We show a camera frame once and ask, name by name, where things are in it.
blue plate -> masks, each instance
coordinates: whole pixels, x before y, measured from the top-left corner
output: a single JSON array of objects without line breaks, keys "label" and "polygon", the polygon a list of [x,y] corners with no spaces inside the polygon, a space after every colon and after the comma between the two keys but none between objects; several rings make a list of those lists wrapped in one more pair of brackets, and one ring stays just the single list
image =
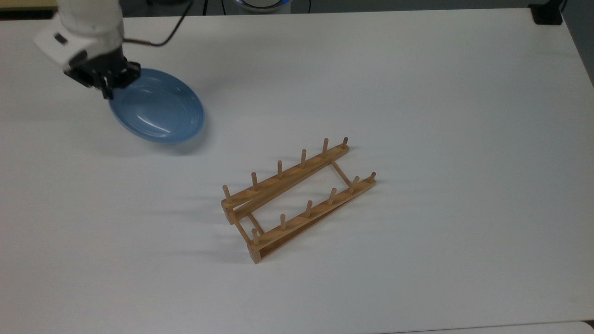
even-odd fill
[{"label": "blue plate", "polygon": [[115,90],[109,106],[126,129],[158,143],[186,141],[204,124],[198,96],[176,77],[150,68],[143,68],[128,87]]}]

wooden peg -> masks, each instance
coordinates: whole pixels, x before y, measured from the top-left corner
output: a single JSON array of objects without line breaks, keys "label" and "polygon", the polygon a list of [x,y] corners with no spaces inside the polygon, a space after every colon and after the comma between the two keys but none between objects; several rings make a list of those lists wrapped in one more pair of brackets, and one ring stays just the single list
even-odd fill
[{"label": "wooden peg", "polygon": [[330,192],[330,197],[326,201],[327,205],[332,205],[332,203],[334,203],[334,196],[336,196],[336,188],[332,188],[332,191]]},{"label": "wooden peg", "polygon": [[255,228],[252,228],[252,238],[254,239],[254,245],[257,245],[258,242],[258,230]]},{"label": "wooden peg", "polygon": [[279,160],[279,162],[277,163],[277,168],[279,170],[277,177],[279,179],[282,179],[283,178],[283,162],[281,160]]},{"label": "wooden peg", "polygon": [[254,184],[254,191],[258,191],[258,179],[256,178],[256,172],[252,173],[252,183]]},{"label": "wooden peg", "polygon": [[350,184],[349,194],[352,194],[353,193],[353,191],[355,190],[355,186],[357,185],[357,183],[359,183],[359,177],[355,177],[355,179],[353,180],[353,182]]},{"label": "wooden peg", "polygon": [[229,193],[229,187],[227,187],[227,185],[223,186],[223,192],[225,193],[225,198],[227,199],[227,202],[231,203],[231,194]]},{"label": "wooden peg", "polygon": [[307,150],[301,151],[301,163],[299,164],[299,168],[305,168],[305,155],[307,154]]},{"label": "wooden peg", "polygon": [[311,206],[314,205],[313,201],[307,201],[307,207],[305,208],[305,217],[309,218],[311,215]]},{"label": "wooden peg", "polygon": [[287,222],[285,221],[286,216],[283,213],[282,215],[280,215],[280,230],[284,231],[285,229],[287,229]]},{"label": "wooden peg", "polygon": [[326,150],[328,150],[328,138],[324,138],[324,146],[322,147],[322,157],[326,157]]}]

table surface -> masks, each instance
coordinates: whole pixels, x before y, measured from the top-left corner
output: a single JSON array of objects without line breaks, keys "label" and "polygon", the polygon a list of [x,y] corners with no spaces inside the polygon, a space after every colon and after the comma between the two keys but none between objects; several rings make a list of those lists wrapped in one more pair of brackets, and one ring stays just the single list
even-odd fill
[{"label": "table surface", "polygon": [[[177,18],[125,19],[159,41]],[[186,82],[167,146],[0,22],[0,332],[381,333],[594,318],[594,89],[528,9],[189,17],[128,59]],[[378,184],[260,264],[220,207],[350,138]],[[264,229],[343,186],[323,170]]]},{"label": "table surface", "polygon": [[56,0],[0,0],[0,10],[55,10]]}]

